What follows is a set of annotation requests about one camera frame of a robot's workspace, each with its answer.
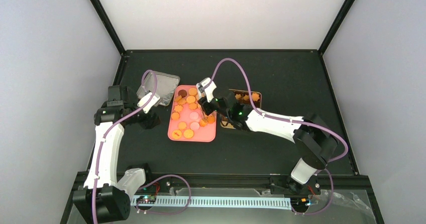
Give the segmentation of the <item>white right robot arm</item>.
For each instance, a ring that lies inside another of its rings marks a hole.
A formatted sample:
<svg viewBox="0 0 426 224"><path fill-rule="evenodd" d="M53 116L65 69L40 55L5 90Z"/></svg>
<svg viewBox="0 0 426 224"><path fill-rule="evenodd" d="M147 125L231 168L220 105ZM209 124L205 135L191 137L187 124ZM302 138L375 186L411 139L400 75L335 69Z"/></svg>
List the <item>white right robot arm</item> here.
<svg viewBox="0 0 426 224"><path fill-rule="evenodd" d="M292 193L300 193L316 172L326 168L337 147L337 138L312 120L285 117L241 104L232 92L219 98L201 91L197 95L206 115L216 112L237 130L267 133L295 143L300 159L286 179L287 189Z"/></svg>

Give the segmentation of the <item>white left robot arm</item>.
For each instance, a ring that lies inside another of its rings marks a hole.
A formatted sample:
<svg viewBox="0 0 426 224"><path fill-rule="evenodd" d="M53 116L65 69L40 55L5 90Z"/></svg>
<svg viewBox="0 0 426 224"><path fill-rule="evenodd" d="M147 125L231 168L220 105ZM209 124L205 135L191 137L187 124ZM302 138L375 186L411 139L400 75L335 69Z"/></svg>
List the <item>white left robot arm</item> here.
<svg viewBox="0 0 426 224"><path fill-rule="evenodd" d="M130 94L126 86L108 88L108 99L94 115L95 147L87 179L73 194L73 204L86 223L126 220L131 200L146 181L145 166L128 169L117 179L117 164L125 126L139 123L151 129L160 123L151 108L160 96L148 91L141 98Z"/></svg>

